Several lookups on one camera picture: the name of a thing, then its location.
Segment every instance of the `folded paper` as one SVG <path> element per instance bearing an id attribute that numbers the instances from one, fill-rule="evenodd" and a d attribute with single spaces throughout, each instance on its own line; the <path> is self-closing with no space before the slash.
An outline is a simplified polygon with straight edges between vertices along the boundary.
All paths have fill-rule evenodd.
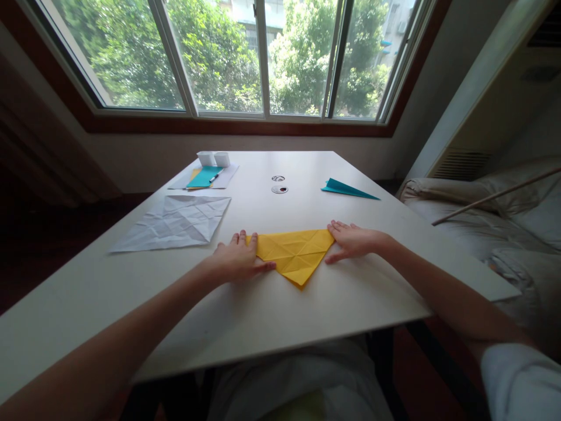
<path id="1" fill-rule="evenodd" d="M 257 241 L 257 256 L 276 262 L 277 272 L 303 289 L 334 241 L 328 230 L 262 234 Z"/>
<path id="2" fill-rule="evenodd" d="M 209 244 L 230 200 L 228 197 L 166 196 L 109 252 Z"/>
<path id="3" fill-rule="evenodd" d="M 351 195 L 351 196 L 359 196 L 359 197 L 364 197 L 364 198 L 368 198 L 368 199 L 380 200 L 379 198 L 377 198 L 375 196 L 369 195 L 368 193 L 364 193 L 363 191 L 360 191 L 359 189 L 355 189 L 354 187 L 351 187 L 347 184 L 341 183 L 341 181 L 337 181 L 337 180 L 334 180 L 332 178 L 330 178 L 327 181 L 327 185 L 322 190 L 333 192 L 333 193 L 348 194 L 348 195 Z"/>

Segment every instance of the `sofa cushion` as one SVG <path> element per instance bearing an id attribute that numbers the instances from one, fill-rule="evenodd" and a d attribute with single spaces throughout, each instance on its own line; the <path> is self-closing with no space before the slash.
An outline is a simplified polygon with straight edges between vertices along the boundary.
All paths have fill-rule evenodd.
<path id="1" fill-rule="evenodd" d="M 490 261 L 522 296 L 497 306 L 551 357 L 561 356 L 561 254 L 495 249 Z"/>
<path id="2" fill-rule="evenodd" d="M 407 206 L 429 222 L 452 213 L 462 205 L 442 201 L 408 201 Z M 554 252 L 512 222 L 481 209 L 471 209 L 436 226 L 479 260 L 491 257 L 493 249 L 511 248 L 542 253 Z"/>
<path id="3" fill-rule="evenodd" d="M 561 167 L 561 156 L 540 158 L 476 181 L 491 193 Z M 561 172 L 495 199 L 500 215 L 561 250 Z"/>
<path id="4" fill-rule="evenodd" d="M 479 183 L 444 178 L 413 178 L 405 184 L 400 200 L 405 204 L 415 200 L 440 200 L 470 205 L 489 195 L 489 190 Z M 486 202 L 478 208 L 496 211 L 492 202 Z"/>

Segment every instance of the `paper cup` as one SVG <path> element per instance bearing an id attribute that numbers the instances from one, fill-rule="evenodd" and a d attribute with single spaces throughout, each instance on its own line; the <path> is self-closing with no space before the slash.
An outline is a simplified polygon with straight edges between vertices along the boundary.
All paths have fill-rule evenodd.
<path id="1" fill-rule="evenodd" d="M 216 160 L 216 165 L 218 167 L 229 167 L 230 166 L 230 157 L 228 156 L 228 152 L 217 152 L 214 154 L 214 159 Z"/>
<path id="2" fill-rule="evenodd" d="M 216 165 L 216 162 L 214 162 L 214 155 L 211 151 L 201 151 L 197 154 L 197 156 L 199 157 L 200 164 L 203 167 L 213 167 Z"/>

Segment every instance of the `person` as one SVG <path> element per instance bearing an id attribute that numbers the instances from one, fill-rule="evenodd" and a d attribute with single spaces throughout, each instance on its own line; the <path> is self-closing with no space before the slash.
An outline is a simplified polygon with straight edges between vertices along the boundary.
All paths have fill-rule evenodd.
<path id="1" fill-rule="evenodd" d="M 561 367 L 467 285 L 386 233 L 332 220 L 341 250 L 325 260 L 376 253 L 466 342 L 481 366 L 495 421 L 561 419 Z M 70 352 L 0 406 L 0 419 L 84 420 L 127 384 L 169 331 L 210 291 L 275 268 L 256 263 L 257 234 L 220 243 L 175 283 Z M 245 361 L 219 376 L 209 419 L 387 419 L 373 363 L 353 340 Z"/>

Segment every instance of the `green foliage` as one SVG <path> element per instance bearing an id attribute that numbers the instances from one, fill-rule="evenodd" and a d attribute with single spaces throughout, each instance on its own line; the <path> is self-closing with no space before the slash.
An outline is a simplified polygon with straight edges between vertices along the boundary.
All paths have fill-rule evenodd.
<path id="1" fill-rule="evenodd" d="M 257 55 L 244 26 L 206 0 L 168 0 L 167 7 L 198 107 L 262 111 Z"/>
<path id="2" fill-rule="evenodd" d="M 372 61 L 382 50 L 382 25 L 388 4 L 381 0 L 355 0 L 351 27 L 345 48 L 335 113 L 355 117 L 375 117 L 383 95 L 389 69 L 372 68 Z"/>
<path id="3" fill-rule="evenodd" d="M 385 0 L 355 0 L 337 114 L 371 116 L 388 68 L 380 51 Z M 183 108 L 146 0 L 53 0 L 118 106 Z M 336 0 L 285 0 L 286 26 L 270 46 L 271 112 L 318 115 L 333 41 Z M 168 0 L 183 64 L 199 109 L 260 112 L 257 55 L 218 3 Z"/>
<path id="4" fill-rule="evenodd" d="M 325 95 L 337 3 L 288 0 L 284 7 L 286 25 L 270 46 L 271 112 L 317 115 Z"/>
<path id="5" fill-rule="evenodd" d="M 55 5 L 115 105 L 183 108 L 146 0 Z"/>

